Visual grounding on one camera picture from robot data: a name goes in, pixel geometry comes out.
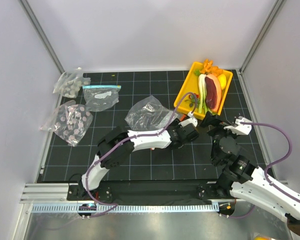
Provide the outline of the orange zipper clear bag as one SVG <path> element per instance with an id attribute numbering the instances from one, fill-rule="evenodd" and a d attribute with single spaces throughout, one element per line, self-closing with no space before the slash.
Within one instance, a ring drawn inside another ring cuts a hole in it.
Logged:
<path id="1" fill-rule="evenodd" d="M 154 131 L 164 128 L 172 113 L 151 95 L 133 105 L 124 120 L 133 131 Z"/>

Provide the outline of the toy cherry tomatoes with leaves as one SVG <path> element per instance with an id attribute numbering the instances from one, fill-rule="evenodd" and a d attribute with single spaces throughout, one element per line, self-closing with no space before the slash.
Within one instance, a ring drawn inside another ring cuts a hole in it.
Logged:
<path id="1" fill-rule="evenodd" d="M 185 102 L 188 104 L 190 108 L 193 108 L 196 104 L 196 107 L 200 105 L 200 95 L 197 93 L 189 94 L 188 97 L 185 99 Z"/>

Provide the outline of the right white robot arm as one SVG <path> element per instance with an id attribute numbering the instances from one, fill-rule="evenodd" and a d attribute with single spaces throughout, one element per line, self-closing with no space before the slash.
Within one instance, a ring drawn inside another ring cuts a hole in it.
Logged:
<path id="1" fill-rule="evenodd" d="M 232 196 L 262 208 L 285 222 L 291 232 L 300 236 L 300 193 L 268 174 L 270 168 L 290 156 L 291 140 L 287 140 L 287 153 L 262 169 L 241 154 L 241 147 L 236 141 L 238 136 L 248 135 L 252 127 L 259 126 L 259 123 L 243 116 L 230 123 L 207 112 L 200 125 L 213 127 L 208 132 L 212 137 L 211 162 L 216 167 L 223 167 L 213 188 L 215 193 L 220 198 Z"/>

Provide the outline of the toy green onion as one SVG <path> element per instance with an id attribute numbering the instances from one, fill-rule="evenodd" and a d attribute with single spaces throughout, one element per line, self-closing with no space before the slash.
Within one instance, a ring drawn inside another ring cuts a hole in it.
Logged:
<path id="1" fill-rule="evenodd" d="M 205 74 L 200 74 L 199 77 L 198 77 L 198 88 L 199 88 L 198 112 L 200 114 L 206 114 L 207 112 L 212 113 L 212 110 L 207 107 L 206 102 L 205 102 L 206 96 L 207 96 L 205 78 L 206 78 Z"/>

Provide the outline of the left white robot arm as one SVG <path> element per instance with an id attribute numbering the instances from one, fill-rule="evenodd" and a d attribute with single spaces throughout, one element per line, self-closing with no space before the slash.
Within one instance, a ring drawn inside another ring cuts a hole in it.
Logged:
<path id="1" fill-rule="evenodd" d="M 145 149 L 179 149 L 199 137 L 197 123 L 187 119 L 174 120 L 158 130 L 133 131 L 118 126 L 97 144 L 94 160 L 78 182 L 77 196 L 91 200 L 101 180 L 112 168 L 118 167 L 133 152 Z"/>

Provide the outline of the toy meat slab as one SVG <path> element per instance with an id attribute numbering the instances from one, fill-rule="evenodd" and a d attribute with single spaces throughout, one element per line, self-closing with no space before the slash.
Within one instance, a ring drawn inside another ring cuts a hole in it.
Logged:
<path id="1" fill-rule="evenodd" d="M 206 97 L 206 106 L 214 113 L 218 112 L 222 99 L 222 89 L 220 82 L 213 74 L 208 74 L 204 78 Z"/>

